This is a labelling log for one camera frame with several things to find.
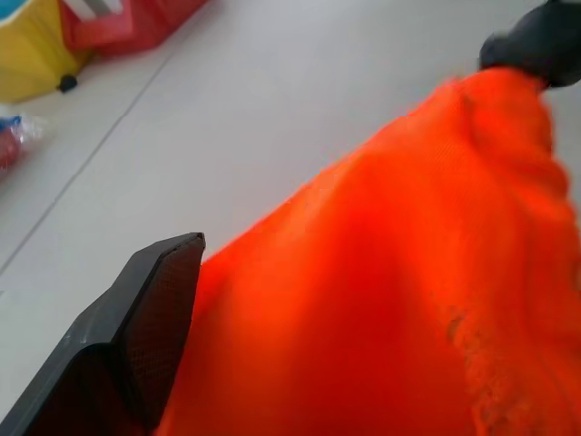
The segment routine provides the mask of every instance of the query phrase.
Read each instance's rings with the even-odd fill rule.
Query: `gray floor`
[[[212,0],[160,50],[26,105],[59,125],[0,190],[0,418],[131,253],[189,231],[215,251],[539,3]],[[550,96],[579,177],[580,96]]]

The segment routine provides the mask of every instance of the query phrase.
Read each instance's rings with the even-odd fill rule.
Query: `orange towel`
[[[445,84],[206,262],[158,435],[579,434],[579,242],[540,92]]]

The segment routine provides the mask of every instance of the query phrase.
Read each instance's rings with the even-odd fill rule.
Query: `black wheel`
[[[76,77],[70,74],[65,74],[61,77],[61,83],[56,87],[61,93],[68,93],[70,90],[77,86],[78,82]]]

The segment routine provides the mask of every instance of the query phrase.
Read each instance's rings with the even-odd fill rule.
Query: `textured black surface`
[[[137,436],[162,417],[192,318],[201,233],[134,254],[74,321],[0,436]]]
[[[123,335],[133,387],[150,427],[162,417],[192,320],[198,276],[190,250],[164,259]]]

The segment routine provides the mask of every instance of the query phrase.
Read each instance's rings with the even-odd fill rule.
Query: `blue object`
[[[19,125],[22,122],[22,116],[9,116],[8,118],[0,118],[0,132],[8,127]]]
[[[0,0],[0,20],[12,15],[26,0]]]

